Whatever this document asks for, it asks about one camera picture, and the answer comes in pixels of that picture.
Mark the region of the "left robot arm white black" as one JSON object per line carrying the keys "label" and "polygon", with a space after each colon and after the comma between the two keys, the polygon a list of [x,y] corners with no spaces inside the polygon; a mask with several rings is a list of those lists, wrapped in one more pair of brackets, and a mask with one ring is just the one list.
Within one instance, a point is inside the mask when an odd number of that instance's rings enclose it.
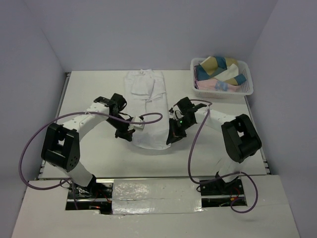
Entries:
{"label": "left robot arm white black", "polygon": [[80,162],[80,141],[99,123],[106,121],[115,129],[114,136],[132,141],[134,129],[124,123],[120,112],[127,102],[120,94],[113,94],[110,99],[98,97],[87,112],[63,123],[51,123],[46,131],[41,157],[69,176],[85,197],[92,197],[103,185],[96,182],[96,177]]}

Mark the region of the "white long sleeve shirt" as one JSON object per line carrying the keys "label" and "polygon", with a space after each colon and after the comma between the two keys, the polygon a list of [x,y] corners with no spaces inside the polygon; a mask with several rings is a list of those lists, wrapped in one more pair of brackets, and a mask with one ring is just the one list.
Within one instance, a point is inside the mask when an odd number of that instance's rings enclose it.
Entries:
{"label": "white long sleeve shirt", "polygon": [[162,114],[158,122],[146,124],[143,129],[136,129],[132,143],[140,148],[165,150],[169,133],[169,112],[167,105],[164,76],[160,71],[130,71],[124,77],[124,98],[127,101],[127,113],[133,117],[150,114],[144,121],[158,118],[152,113]]}

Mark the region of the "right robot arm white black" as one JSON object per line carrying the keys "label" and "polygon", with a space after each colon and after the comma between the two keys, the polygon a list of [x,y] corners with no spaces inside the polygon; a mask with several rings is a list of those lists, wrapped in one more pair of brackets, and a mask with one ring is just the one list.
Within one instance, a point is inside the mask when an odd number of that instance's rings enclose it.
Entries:
{"label": "right robot arm white black", "polygon": [[[257,153],[262,147],[258,133],[246,114],[233,116],[211,109],[211,102],[196,100],[199,104],[193,104],[194,100],[185,97],[174,106],[180,111],[180,116],[169,119],[169,133],[167,145],[180,141],[187,136],[186,130],[195,124],[200,127],[194,137],[187,163],[190,180],[200,186],[215,183],[216,190],[221,194],[228,193],[233,183],[241,175],[247,173],[242,171],[244,161]],[[222,134],[227,157],[215,178],[206,181],[195,180],[191,174],[191,160],[198,136],[204,126],[208,126]]]}

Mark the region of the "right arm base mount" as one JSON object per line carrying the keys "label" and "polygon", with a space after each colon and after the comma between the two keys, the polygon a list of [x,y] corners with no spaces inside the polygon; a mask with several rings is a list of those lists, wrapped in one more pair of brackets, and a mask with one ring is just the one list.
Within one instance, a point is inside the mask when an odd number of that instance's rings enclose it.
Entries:
{"label": "right arm base mount", "polygon": [[246,206],[244,189],[240,178],[235,178],[229,183],[218,180],[212,183],[198,185],[196,191],[201,194],[201,204],[203,208],[210,207],[230,207],[232,201],[233,206]]}

